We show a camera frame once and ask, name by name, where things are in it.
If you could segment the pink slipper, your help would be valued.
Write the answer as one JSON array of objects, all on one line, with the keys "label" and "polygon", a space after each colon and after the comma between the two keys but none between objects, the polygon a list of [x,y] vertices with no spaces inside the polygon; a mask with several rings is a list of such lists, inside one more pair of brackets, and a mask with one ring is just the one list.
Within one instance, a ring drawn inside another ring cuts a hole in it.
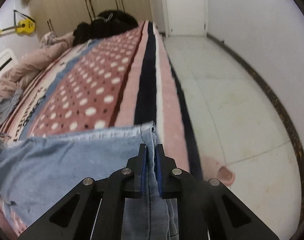
[{"label": "pink slipper", "polygon": [[214,158],[206,156],[201,157],[200,160],[204,180],[215,178],[227,187],[230,187],[234,183],[236,175],[229,170],[226,165]]}]

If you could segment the white bed headboard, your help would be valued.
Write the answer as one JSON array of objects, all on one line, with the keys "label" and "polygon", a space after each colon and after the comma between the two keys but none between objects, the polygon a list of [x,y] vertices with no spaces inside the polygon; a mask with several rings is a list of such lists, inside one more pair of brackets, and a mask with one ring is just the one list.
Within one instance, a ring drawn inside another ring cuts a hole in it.
[{"label": "white bed headboard", "polygon": [[0,76],[18,64],[18,60],[11,49],[5,49],[0,53]]}]

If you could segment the black clothing pile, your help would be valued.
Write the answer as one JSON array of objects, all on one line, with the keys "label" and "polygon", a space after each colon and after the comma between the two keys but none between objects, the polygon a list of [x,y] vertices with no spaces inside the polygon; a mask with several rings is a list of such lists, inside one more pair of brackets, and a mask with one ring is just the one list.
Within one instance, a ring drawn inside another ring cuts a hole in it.
[{"label": "black clothing pile", "polygon": [[73,46],[92,39],[108,38],[138,27],[137,20],[120,10],[101,12],[91,23],[81,22],[73,32]]}]

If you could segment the beige wooden wardrobe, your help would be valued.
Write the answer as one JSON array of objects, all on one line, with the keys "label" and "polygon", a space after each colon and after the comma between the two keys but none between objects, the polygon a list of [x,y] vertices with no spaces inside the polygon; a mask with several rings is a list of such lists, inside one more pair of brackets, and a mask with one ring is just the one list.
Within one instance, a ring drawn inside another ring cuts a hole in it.
[{"label": "beige wooden wardrobe", "polygon": [[81,22],[90,23],[105,10],[121,10],[137,21],[153,19],[150,0],[27,0],[36,34],[42,38],[49,31],[62,36]]}]

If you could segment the small blue garment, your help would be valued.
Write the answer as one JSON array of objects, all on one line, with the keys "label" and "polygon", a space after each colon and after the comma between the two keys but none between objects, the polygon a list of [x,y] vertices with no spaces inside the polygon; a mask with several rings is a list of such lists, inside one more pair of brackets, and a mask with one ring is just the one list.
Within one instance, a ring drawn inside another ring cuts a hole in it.
[{"label": "small blue garment", "polygon": [[0,126],[7,120],[15,107],[17,107],[23,92],[20,88],[16,89],[11,98],[0,101]]}]

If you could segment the pink crumpled duvet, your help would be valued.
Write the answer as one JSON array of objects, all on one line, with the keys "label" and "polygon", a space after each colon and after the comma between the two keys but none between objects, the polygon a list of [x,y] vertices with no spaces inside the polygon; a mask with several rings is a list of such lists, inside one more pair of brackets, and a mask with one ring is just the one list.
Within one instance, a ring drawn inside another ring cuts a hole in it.
[{"label": "pink crumpled duvet", "polygon": [[73,45],[73,32],[57,37],[52,31],[45,34],[40,48],[26,54],[0,76],[0,101],[11,98],[16,89],[25,89],[31,81]]}]

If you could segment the light blue denim pants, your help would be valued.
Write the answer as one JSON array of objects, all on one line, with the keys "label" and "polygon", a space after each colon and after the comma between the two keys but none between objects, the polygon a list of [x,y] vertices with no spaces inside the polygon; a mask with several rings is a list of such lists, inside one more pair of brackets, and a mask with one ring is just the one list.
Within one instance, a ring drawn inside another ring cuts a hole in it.
[{"label": "light blue denim pants", "polygon": [[147,185],[140,199],[125,202],[123,239],[178,239],[175,200],[159,197],[154,173],[159,140],[153,122],[51,137],[0,141],[0,225],[19,236],[81,180],[109,177],[148,149]]}]

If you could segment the patterned pink bed blanket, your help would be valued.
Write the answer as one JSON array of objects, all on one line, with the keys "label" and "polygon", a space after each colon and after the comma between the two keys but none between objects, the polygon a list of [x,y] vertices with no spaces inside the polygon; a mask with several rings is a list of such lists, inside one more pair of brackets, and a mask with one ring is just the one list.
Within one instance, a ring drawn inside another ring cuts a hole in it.
[{"label": "patterned pink bed blanket", "polygon": [[28,85],[0,126],[5,145],[153,122],[176,165],[202,178],[185,95],[155,25],[66,50]]}]

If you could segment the white room door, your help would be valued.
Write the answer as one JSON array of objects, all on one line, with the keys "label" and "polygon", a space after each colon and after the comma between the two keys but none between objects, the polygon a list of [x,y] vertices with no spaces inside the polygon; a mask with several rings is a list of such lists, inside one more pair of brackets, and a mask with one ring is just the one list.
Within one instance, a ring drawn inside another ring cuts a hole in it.
[{"label": "white room door", "polygon": [[167,37],[204,37],[208,0],[161,0]]}]

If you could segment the yellow toy guitar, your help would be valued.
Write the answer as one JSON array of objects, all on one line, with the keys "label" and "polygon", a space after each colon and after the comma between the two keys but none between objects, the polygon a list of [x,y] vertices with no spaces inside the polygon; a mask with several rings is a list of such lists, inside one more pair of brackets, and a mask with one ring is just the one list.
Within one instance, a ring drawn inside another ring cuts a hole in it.
[{"label": "yellow toy guitar", "polygon": [[26,34],[30,35],[32,34],[36,29],[36,24],[33,20],[30,19],[25,19],[25,20],[20,20],[18,22],[18,25],[14,25],[11,27],[7,27],[5,29],[0,29],[0,35],[4,32],[7,31],[14,31],[16,34]]}]

